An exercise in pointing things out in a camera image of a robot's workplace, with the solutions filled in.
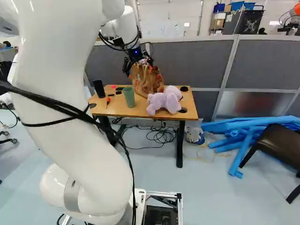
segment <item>pink object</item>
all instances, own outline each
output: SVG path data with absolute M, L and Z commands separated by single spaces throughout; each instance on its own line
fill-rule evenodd
M 175 86 L 168 86 L 163 93 L 149 94 L 147 113 L 154 116 L 156 110 L 166 108 L 171 114 L 175 114 L 181 109 L 181 98 L 182 93 Z

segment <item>red marker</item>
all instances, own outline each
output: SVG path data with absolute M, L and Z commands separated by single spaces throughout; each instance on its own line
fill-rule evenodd
M 107 98 L 107 102 L 106 102 L 106 108 L 105 109 L 107 109 L 107 106 L 108 106 L 108 104 L 111 102 L 111 98 L 110 97 L 108 97 Z

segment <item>green cup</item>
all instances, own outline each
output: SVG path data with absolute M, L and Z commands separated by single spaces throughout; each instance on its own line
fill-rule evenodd
M 129 108 L 135 107 L 135 93 L 132 87 L 123 88 L 123 93 Z

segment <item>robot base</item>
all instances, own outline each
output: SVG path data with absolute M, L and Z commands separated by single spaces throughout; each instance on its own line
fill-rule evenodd
M 183 200 L 181 193 L 145 192 L 143 189 L 136 188 L 135 200 L 136 225 L 183 225 Z M 61 225 L 68 225 L 71 219 L 72 217 L 67 215 Z

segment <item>whiteboard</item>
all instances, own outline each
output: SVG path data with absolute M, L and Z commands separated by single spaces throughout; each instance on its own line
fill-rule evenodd
M 180 21 L 140 21 L 143 38 L 179 38 L 184 35 Z

